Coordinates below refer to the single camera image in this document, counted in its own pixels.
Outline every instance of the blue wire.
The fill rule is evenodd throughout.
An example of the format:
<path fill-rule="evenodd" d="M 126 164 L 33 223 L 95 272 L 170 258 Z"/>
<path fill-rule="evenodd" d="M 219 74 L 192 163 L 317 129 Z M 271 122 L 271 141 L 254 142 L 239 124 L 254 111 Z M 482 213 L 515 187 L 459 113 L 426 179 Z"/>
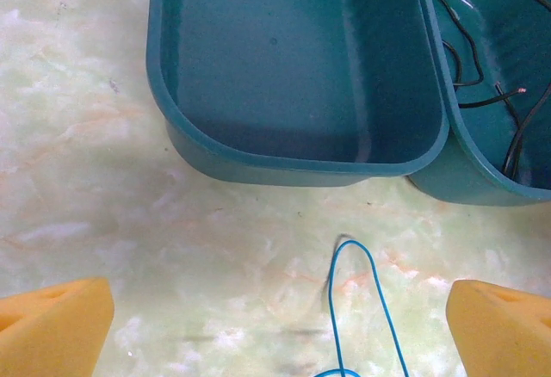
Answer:
<path fill-rule="evenodd" d="M 368 251 L 368 249 L 363 244 L 360 244 L 358 241 L 356 241 L 355 239 L 349 239 L 347 241 L 344 241 L 337 248 L 337 250 L 335 251 L 335 254 L 333 255 L 333 259 L 331 260 L 331 269 L 329 270 L 329 293 L 328 293 L 329 310 L 331 312 L 331 322 L 333 324 L 333 334 L 335 336 L 335 345 L 337 346 L 338 368 L 334 368 L 329 371 L 324 371 L 323 373 L 317 374 L 314 377 L 326 377 L 327 375 L 338 375 L 338 374 L 340 374 L 341 377 L 346 377 L 347 375 L 351 375 L 352 377 L 361 377 L 360 374 L 356 373 L 355 371 L 344 368 L 343 353 L 341 352 L 341 343 L 338 339 L 337 318 L 335 316 L 335 307 L 333 306 L 333 282 L 335 279 L 335 267 L 337 266 L 338 254 L 341 253 L 344 247 L 351 244 L 360 247 L 369 258 L 369 262 L 371 263 L 371 269 L 373 270 L 375 285 L 377 286 L 377 291 L 379 292 L 379 297 L 381 298 L 381 304 L 385 311 L 385 315 L 387 316 L 387 322 L 388 322 L 388 326 L 390 327 L 390 332 L 392 332 L 393 334 L 394 346 L 396 347 L 396 351 L 398 352 L 399 362 L 402 364 L 402 369 L 404 370 L 404 376 L 409 377 L 409 374 L 407 372 L 406 362 L 404 361 L 402 350 L 399 347 L 398 336 L 396 335 L 396 331 L 394 330 L 393 321 L 392 321 L 392 318 L 390 317 L 390 312 L 388 311 L 387 303 L 385 302 L 385 297 L 382 294 L 381 284 L 379 283 L 379 276 L 377 275 L 377 269 L 375 268 L 375 261 L 371 256 L 371 253 Z"/>

